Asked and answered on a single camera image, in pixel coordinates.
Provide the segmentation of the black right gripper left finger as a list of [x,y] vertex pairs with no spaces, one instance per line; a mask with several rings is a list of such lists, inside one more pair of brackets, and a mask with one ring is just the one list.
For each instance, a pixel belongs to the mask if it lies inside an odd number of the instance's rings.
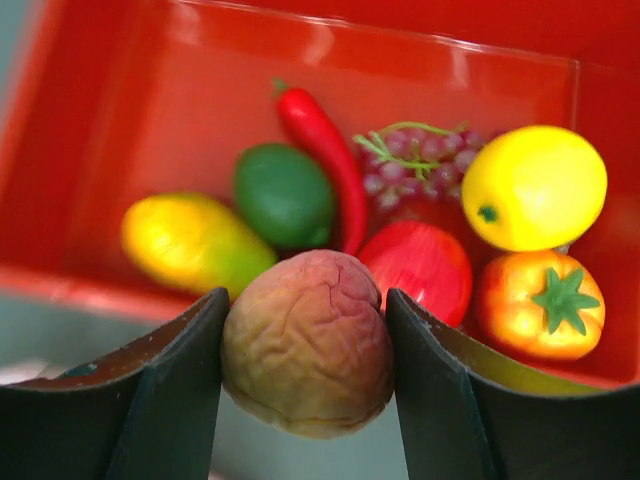
[[228,293],[53,378],[1,388],[4,479],[205,479]]

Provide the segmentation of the yellow mango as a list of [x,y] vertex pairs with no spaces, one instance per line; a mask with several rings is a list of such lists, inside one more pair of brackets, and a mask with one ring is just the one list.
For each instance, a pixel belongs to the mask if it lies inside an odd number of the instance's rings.
[[224,287],[232,300],[278,261],[229,207],[193,192],[152,195],[131,205],[121,244],[157,283],[194,294]]

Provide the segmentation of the purple grape bunch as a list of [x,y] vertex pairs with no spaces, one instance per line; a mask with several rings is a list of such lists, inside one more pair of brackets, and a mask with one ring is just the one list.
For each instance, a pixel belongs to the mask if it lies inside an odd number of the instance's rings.
[[464,174],[485,145],[485,138],[465,125],[443,129],[415,121],[352,140],[363,161],[365,191],[381,212],[407,200],[457,200]]

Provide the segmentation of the green avocado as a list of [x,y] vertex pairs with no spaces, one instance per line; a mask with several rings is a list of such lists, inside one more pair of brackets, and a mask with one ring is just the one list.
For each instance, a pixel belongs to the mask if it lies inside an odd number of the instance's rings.
[[282,249],[328,243],[336,199],[324,170],[303,151],[283,143],[244,150],[235,164],[234,202],[253,230]]

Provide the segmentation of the red chili pepper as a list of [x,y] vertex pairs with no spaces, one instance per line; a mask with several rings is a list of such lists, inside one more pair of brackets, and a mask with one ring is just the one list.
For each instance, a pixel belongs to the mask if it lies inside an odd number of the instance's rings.
[[307,90],[273,81],[279,119],[294,143],[320,163],[340,203],[342,251],[355,255],[365,240],[369,210],[355,155],[326,111]]

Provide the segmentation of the red apple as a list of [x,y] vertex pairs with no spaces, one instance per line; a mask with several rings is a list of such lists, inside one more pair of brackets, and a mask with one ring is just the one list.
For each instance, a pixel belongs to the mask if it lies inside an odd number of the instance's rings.
[[452,234],[420,221],[395,221],[369,240],[359,260],[381,291],[383,310],[389,290],[396,288],[439,321],[461,324],[471,298],[472,269]]

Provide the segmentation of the orange bell pepper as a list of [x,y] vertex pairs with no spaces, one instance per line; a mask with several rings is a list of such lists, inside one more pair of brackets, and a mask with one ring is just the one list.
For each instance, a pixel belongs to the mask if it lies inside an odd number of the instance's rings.
[[511,253],[487,264],[477,288],[480,329],[496,348],[545,361],[574,361],[598,345],[603,294],[575,258],[554,250]]

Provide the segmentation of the pink wrinkled peach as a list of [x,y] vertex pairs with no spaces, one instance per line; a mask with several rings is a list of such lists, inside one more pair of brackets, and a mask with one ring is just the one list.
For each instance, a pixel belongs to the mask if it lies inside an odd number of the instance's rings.
[[223,329],[223,385],[276,429],[312,439],[356,432],[394,391],[381,293],[355,257],[313,250],[258,276]]

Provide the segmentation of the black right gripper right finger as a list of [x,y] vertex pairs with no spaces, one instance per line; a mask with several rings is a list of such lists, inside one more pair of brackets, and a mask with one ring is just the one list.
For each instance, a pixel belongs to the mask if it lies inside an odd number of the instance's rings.
[[399,290],[386,318],[409,478],[638,478],[638,386],[601,390],[530,368]]

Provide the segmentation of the fruit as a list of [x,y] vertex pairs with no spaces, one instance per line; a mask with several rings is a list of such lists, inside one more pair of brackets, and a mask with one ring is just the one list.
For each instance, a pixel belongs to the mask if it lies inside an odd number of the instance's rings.
[[483,147],[461,183],[465,216],[496,248],[538,251],[571,243],[600,215],[608,175],[598,151],[579,134],[532,125]]

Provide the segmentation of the red plastic tray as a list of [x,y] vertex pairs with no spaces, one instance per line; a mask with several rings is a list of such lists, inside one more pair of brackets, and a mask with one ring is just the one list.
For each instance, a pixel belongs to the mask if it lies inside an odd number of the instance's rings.
[[573,254],[612,329],[557,373],[639,377],[639,5],[635,1],[40,1],[1,133],[1,287],[157,323],[189,305],[120,246],[126,208],[230,196],[232,163],[280,140],[281,79],[346,135],[395,121],[572,127],[609,171]]

